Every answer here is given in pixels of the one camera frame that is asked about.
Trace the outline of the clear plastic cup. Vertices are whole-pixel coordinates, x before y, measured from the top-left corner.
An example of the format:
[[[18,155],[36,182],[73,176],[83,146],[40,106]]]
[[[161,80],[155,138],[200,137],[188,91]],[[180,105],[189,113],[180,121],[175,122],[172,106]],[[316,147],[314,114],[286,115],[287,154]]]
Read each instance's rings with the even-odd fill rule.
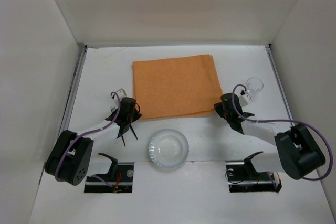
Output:
[[[250,77],[246,81],[247,95],[249,100],[252,101],[258,93],[264,88],[264,83],[256,77]]]

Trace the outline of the orange cloth napkin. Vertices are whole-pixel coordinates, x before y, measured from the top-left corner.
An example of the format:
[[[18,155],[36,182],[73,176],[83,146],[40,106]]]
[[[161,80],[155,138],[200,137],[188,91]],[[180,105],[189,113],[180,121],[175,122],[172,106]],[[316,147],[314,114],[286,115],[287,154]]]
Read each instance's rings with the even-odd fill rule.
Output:
[[[143,120],[206,115],[223,94],[212,55],[133,62]]]

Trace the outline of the clear plastic plate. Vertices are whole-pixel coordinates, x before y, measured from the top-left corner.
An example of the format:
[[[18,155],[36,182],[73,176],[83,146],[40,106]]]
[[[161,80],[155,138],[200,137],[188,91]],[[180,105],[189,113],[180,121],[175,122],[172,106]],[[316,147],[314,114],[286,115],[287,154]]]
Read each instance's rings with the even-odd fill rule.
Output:
[[[189,143],[184,134],[175,129],[160,129],[149,140],[148,154],[151,161],[162,169],[177,169],[189,154]]]

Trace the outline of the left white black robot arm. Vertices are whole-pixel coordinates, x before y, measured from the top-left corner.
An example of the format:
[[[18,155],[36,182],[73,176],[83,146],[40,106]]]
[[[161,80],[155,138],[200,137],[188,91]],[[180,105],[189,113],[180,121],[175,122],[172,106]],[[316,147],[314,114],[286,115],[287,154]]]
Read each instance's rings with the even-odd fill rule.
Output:
[[[88,172],[95,144],[99,148],[125,144],[124,135],[134,131],[132,123],[140,119],[141,109],[134,98],[120,97],[116,93],[112,98],[116,104],[111,108],[110,116],[100,124],[82,132],[61,132],[45,162],[45,173],[58,182],[77,186]]]

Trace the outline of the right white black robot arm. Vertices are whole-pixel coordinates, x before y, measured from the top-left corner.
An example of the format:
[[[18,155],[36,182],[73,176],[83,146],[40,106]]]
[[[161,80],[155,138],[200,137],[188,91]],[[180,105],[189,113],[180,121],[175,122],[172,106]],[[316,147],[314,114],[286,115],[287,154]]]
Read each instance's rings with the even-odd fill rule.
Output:
[[[296,122],[280,132],[276,121],[258,120],[254,114],[243,112],[237,95],[225,93],[220,99],[214,109],[232,130],[276,147],[275,152],[258,151],[245,158],[255,171],[284,172],[299,180],[326,163],[325,155],[304,123]]]

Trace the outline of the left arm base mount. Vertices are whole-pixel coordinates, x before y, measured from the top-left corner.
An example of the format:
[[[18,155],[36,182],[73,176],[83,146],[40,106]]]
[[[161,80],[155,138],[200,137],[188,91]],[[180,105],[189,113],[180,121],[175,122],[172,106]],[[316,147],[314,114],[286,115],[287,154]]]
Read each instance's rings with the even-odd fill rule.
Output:
[[[128,194],[133,191],[134,163],[118,162],[118,160],[105,153],[100,156],[110,161],[106,173],[87,176],[84,193],[86,194]]]

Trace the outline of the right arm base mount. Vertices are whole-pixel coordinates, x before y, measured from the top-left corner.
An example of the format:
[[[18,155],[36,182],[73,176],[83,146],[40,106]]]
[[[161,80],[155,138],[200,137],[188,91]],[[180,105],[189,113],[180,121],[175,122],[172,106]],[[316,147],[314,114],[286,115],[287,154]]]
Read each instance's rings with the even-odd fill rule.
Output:
[[[247,156],[242,161],[227,161],[225,178],[230,193],[279,193],[282,182],[278,173],[257,172],[251,160],[262,151]]]

